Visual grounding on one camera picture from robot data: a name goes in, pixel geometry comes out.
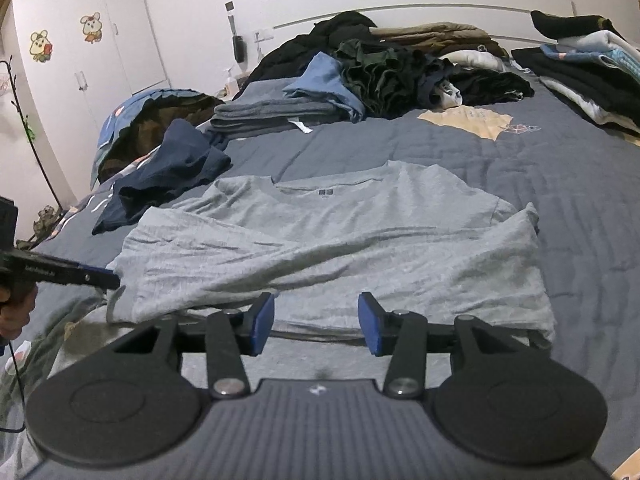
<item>white wardrobe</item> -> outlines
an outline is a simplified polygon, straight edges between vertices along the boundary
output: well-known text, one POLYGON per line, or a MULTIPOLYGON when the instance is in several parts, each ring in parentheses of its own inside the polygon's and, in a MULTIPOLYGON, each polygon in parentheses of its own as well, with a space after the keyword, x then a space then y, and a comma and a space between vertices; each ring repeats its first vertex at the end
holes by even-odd
POLYGON ((43 133, 81 199, 108 115, 136 92, 167 86, 144 0, 12 0, 12 6, 43 133))

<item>coat rack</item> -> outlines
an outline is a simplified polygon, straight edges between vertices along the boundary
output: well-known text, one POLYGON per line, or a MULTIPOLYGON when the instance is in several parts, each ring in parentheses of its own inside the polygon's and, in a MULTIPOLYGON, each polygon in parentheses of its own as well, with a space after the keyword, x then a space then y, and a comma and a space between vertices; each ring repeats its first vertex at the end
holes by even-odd
POLYGON ((11 104, 15 106, 15 109, 18 110, 18 115, 20 115, 20 121, 22 122, 22 127, 24 128, 24 133, 27 136, 27 140, 29 141, 29 144, 31 146, 31 151, 33 152, 33 155, 36 158, 36 161, 38 163, 38 166, 40 167, 40 171, 42 172, 42 176, 44 177, 44 180, 47 181, 47 185, 49 186, 49 190, 51 191, 51 194, 53 195, 53 198, 56 200, 56 203, 58 204, 58 211, 61 212, 64 210, 64 208, 62 207, 62 204, 60 203, 60 199, 58 198, 58 196, 56 195, 56 192, 53 189, 53 186, 51 185, 51 182, 49 180, 49 177, 47 176, 46 171, 44 171, 44 168, 42 167, 42 162, 40 161, 40 157, 38 156, 38 152, 36 151, 36 147, 33 145, 33 141, 31 140, 31 135, 29 132, 29 127, 27 124, 27 120, 24 117, 24 114, 22 113, 22 109, 20 108, 20 101, 18 100, 18 93, 15 89, 15 79, 17 76, 15 76, 12 73, 11 70, 11 61, 14 58, 14 56, 10 56, 9 57, 9 61, 4 60, 4 59, 0 59, 0 64, 5 64, 6 65, 6 70, 9 73, 9 83, 11 85, 11 90, 12 93, 14 94, 14 100, 11 101, 11 104))

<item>white tag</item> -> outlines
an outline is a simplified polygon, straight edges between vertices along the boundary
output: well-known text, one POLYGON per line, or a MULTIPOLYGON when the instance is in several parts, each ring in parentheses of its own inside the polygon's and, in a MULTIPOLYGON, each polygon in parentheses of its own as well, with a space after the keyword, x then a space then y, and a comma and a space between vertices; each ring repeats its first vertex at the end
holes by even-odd
POLYGON ((291 117, 287 119, 291 124, 295 124, 302 133, 310 134, 313 130, 311 128, 307 128, 305 124, 297 117, 291 117))

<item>light blue garment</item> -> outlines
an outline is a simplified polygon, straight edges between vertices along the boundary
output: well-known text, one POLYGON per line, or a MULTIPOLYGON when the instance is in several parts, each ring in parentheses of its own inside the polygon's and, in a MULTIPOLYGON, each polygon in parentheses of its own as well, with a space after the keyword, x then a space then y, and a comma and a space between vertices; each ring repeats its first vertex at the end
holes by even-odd
POLYGON ((148 99, 157 99, 159 97, 175 95, 178 97, 192 97, 199 95, 200 92, 195 90, 176 90, 176 89, 153 89, 139 92, 123 102, 113 114, 104 121, 100 136, 98 137, 98 150, 95 153, 94 165, 91 170, 91 187, 98 180, 98 168, 101 162, 109 153, 113 143, 118 139, 120 131, 131 124, 131 121, 142 110, 148 99))
POLYGON ((606 52, 578 52, 562 45, 544 44, 540 46, 542 52, 548 58, 567 63, 595 63, 622 70, 632 76, 640 84, 640 63, 621 48, 614 48, 606 52))
POLYGON ((293 83, 285 86, 286 97, 308 96, 322 99, 349 113, 352 123, 364 119, 364 104, 342 83, 342 64, 337 59, 318 52, 306 67, 305 73, 293 83))

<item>white headboard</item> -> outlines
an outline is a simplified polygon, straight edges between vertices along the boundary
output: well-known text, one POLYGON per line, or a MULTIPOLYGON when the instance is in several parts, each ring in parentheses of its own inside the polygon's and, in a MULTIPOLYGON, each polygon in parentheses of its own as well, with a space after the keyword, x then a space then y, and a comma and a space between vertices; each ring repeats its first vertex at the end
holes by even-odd
POLYGON ((343 10, 357 10, 379 27, 409 27, 421 23, 470 23, 486 30, 504 48, 544 43, 529 13, 542 10, 557 16, 575 16, 572 0, 268 0, 264 15, 274 29, 274 48, 314 22, 343 10))

